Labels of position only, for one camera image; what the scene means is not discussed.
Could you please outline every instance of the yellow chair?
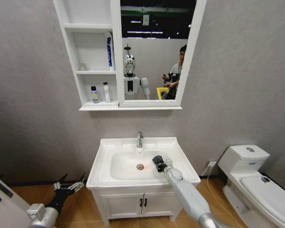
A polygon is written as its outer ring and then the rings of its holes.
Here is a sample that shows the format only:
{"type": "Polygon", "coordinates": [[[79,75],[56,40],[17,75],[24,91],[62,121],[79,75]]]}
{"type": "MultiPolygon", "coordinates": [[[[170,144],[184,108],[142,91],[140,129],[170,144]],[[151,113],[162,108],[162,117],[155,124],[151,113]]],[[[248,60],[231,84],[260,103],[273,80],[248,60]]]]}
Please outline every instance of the yellow chair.
{"type": "Polygon", "coordinates": [[[158,87],[158,88],[156,88],[156,90],[157,90],[157,96],[158,96],[159,100],[161,100],[161,98],[162,98],[162,96],[161,96],[162,91],[165,91],[167,93],[169,92],[169,88],[167,88],[167,87],[158,87]]]}

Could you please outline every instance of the toilet tank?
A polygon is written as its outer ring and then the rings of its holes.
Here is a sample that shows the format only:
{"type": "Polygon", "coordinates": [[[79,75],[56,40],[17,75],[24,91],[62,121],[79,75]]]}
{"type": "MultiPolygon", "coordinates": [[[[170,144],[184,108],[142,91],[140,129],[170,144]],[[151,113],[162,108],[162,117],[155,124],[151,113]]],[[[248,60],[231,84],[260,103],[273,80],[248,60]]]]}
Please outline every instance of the toilet tank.
{"type": "Polygon", "coordinates": [[[256,145],[230,146],[218,166],[224,173],[255,172],[260,169],[269,154],[256,145]]]}

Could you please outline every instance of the toilet lid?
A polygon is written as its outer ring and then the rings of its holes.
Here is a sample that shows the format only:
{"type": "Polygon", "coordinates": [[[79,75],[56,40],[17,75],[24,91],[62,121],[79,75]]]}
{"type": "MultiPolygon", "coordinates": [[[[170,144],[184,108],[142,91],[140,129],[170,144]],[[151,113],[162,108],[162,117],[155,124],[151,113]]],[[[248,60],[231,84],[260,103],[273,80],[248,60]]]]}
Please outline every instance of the toilet lid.
{"type": "Polygon", "coordinates": [[[276,219],[285,224],[285,191],[265,176],[240,180],[247,191],[276,219]]]}

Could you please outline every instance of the sink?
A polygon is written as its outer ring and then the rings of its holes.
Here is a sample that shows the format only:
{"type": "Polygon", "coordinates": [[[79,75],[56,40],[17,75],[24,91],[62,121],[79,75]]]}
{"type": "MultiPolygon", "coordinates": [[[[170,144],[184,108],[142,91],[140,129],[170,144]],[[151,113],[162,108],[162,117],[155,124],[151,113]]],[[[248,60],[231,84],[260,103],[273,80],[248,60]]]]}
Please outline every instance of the sink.
{"type": "Polygon", "coordinates": [[[172,159],[173,167],[195,186],[200,178],[191,166],[176,137],[101,139],[86,186],[99,187],[168,185],[163,172],[157,172],[152,159],[160,155],[172,159]]]}
{"type": "Polygon", "coordinates": [[[161,155],[164,161],[169,158],[162,151],[122,152],[112,157],[110,174],[118,180],[152,180],[165,178],[154,168],[152,159],[161,155]]]}

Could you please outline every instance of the ceiling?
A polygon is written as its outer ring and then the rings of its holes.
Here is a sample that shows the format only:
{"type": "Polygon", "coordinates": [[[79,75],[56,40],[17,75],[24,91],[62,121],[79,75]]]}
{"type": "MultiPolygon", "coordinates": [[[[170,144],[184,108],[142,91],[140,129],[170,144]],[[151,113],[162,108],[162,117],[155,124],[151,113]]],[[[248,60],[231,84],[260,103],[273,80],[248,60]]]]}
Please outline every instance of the ceiling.
{"type": "Polygon", "coordinates": [[[195,4],[195,0],[121,0],[122,36],[188,39],[195,4]],[[146,25],[144,15],[149,15],[146,25]]]}

